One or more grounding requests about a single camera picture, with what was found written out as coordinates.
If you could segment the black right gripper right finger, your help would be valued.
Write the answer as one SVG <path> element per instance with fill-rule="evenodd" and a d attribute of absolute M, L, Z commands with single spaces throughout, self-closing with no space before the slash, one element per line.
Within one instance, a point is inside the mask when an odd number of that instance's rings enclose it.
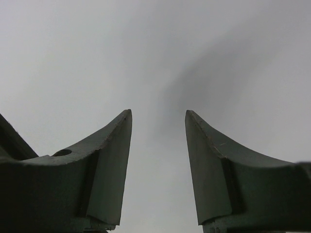
<path fill-rule="evenodd" d="M 311 230 L 311 164 L 253 151 L 185 115 L 197 219 L 206 233 Z"/>

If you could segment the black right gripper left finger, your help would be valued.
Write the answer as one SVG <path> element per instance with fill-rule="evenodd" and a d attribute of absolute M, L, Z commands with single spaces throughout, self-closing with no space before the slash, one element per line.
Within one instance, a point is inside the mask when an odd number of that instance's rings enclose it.
<path fill-rule="evenodd" d="M 105 233 L 120 224 L 132 112 L 81 141 L 38 156 L 0 120 L 0 230 Z"/>

